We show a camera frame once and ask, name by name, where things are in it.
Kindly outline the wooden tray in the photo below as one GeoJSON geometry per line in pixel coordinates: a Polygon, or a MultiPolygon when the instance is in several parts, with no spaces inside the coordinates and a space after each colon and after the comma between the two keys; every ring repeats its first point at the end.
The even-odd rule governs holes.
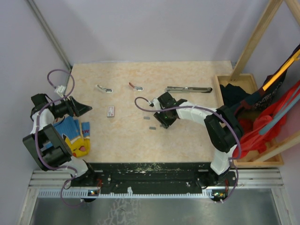
{"type": "MultiPolygon", "coordinates": [[[[235,81],[230,81],[229,77],[229,75],[215,75],[212,78],[218,106],[222,106],[224,104],[220,85],[226,86],[228,84],[232,84],[233,86],[239,86],[249,94],[254,93],[258,89],[252,74],[241,74],[235,81]]],[[[246,130],[249,131],[258,115],[258,111],[246,111],[239,115],[239,119],[242,119],[246,130]]],[[[234,164],[238,168],[272,168],[280,167],[284,164],[280,153],[263,162],[253,162],[252,159],[258,155],[260,155],[259,151],[251,150],[245,157],[235,160],[234,164]]]]}

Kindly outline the blue yellow cartoon cloth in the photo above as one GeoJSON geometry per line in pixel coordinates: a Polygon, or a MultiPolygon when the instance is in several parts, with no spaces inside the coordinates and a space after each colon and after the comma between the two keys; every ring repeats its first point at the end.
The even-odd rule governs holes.
{"type": "Polygon", "coordinates": [[[71,149],[72,155],[80,158],[90,151],[90,123],[80,122],[71,116],[53,124],[56,131],[71,149]]]}

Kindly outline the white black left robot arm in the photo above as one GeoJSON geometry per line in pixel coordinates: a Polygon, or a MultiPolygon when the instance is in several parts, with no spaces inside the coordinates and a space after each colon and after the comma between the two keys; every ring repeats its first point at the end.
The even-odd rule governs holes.
{"type": "Polygon", "coordinates": [[[49,102],[46,94],[31,97],[34,107],[30,118],[33,129],[22,139],[28,152],[43,171],[67,171],[71,177],[81,180],[87,186],[94,185],[98,175],[92,166],[71,153],[63,137],[55,129],[53,122],[66,115],[82,116],[92,110],[91,106],[76,101],[72,96],[60,98],[59,104],[49,102]]]}

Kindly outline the wooden frame beam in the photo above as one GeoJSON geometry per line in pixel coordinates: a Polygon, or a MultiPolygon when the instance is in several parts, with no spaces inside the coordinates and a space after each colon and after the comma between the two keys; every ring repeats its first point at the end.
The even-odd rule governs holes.
{"type": "Polygon", "coordinates": [[[278,11],[279,7],[282,4],[282,0],[269,0],[268,4],[261,14],[260,19],[257,22],[257,25],[249,38],[242,54],[240,55],[229,80],[236,81],[239,76],[241,75],[243,69],[245,68],[246,64],[248,63],[249,59],[251,58],[255,48],[259,44],[261,38],[263,37],[266,29],[268,28],[270,22],[274,18],[276,12],[278,11]]]}

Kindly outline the aluminium rail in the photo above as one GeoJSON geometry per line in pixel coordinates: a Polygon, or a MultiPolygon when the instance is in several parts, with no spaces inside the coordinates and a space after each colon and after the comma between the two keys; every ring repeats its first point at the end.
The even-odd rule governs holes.
{"type": "Polygon", "coordinates": [[[97,198],[225,198],[232,190],[283,188],[278,169],[231,170],[218,185],[201,186],[200,179],[191,171],[182,173],[104,173],[95,184],[67,183],[68,173],[34,171],[29,189],[39,197],[97,198]]]}

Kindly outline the pink white mini stapler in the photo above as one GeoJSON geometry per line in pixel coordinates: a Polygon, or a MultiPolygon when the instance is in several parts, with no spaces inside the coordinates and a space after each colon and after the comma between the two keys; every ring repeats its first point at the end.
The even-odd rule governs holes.
{"type": "Polygon", "coordinates": [[[130,86],[131,88],[133,88],[133,90],[136,90],[136,91],[143,91],[143,90],[144,90],[143,87],[133,85],[131,82],[129,82],[128,84],[129,84],[129,86],[130,86]]]}

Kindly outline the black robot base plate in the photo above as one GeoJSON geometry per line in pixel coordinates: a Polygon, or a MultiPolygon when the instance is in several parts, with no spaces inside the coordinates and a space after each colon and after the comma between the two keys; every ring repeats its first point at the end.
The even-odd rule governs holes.
{"type": "Polygon", "coordinates": [[[102,194],[201,194],[208,187],[233,186],[235,172],[216,175],[208,162],[89,163],[92,176],[71,181],[72,187],[95,187],[102,194]]]}

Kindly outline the dark patterned cloth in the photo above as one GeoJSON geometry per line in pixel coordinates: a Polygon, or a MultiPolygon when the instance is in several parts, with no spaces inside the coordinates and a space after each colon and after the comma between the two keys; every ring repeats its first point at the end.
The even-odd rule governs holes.
{"type": "Polygon", "coordinates": [[[231,109],[234,115],[239,115],[243,111],[263,111],[270,106],[277,90],[281,87],[285,80],[287,70],[289,66],[288,62],[293,63],[291,60],[296,60],[298,56],[296,53],[300,50],[297,46],[287,60],[278,68],[278,70],[267,76],[264,81],[264,85],[267,84],[275,75],[279,74],[279,77],[272,82],[272,84],[264,90],[263,87],[256,90],[254,93],[246,93],[240,86],[232,84],[220,85],[222,99],[224,105],[231,109]]]}

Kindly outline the red white staple box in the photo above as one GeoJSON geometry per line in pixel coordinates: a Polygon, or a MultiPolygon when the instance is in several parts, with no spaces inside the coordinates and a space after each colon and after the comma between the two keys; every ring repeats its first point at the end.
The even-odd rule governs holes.
{"type": "Polygon", "coordinates": [[[115,116],[115,107],[114,106],[108,106],[107,108],[107,117],[114,117],[115,116]]]}

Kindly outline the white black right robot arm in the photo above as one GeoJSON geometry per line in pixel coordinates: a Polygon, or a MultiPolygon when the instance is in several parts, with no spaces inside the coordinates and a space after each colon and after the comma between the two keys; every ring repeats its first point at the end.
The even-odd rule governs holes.
{"type": "Polygon", "coordinates": [[[238,120],[227,106],[205,108],[186,99],[175,100],[166,92],[150,102],[157,112],[154,117],[164,128],[169,128],[177,119],[190,120],[206,127],[210,141],[215,148],[214,158],[210,164],[212,172],[210,182],[216,186],[226,180],[230,161],[235,149],[241,155],[240,139],[244,132],[238,120]]]}

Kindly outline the black grey large stapler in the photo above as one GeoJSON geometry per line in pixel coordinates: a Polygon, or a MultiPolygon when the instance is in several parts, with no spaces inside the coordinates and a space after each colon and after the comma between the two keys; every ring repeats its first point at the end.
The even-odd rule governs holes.
{"type": "Polygon", "coordinates": [[[165,88],[165,92],[170,93],[211,93],[211,87],[203,88],[203,87],[174,87],[174,86],[167,86],[165,88]]]}

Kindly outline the red cloth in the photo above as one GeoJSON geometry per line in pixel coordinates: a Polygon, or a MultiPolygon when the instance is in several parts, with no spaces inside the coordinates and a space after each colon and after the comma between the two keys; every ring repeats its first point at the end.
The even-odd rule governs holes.
{"type": "Polygon", "coordinates": [[[244,135],[240,139],[241,152],[238,147],[235,148],[233,157],[243,158],[251,150],[265,152],[267,150],[266,143],[279,135],[282,126],[286,123],[287,112],[299,99],[300,82],[296,82],[279,100],[260,112],[249,131],[246,130],[242,119],[238,118],[244,129],[244,135]]]}

